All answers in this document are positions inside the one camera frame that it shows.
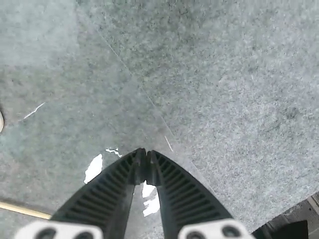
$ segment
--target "gray carpet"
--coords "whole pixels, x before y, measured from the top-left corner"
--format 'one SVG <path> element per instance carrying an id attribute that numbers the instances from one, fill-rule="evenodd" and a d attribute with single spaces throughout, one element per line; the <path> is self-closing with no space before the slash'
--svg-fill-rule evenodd
<path id="1" fill-rule="evenodd" d="M 114 2 L 1 1 L 1 197 L 52 213 L 92 158 L 141 146 L 250 231 L 318 191 L 318 1 Z"/>

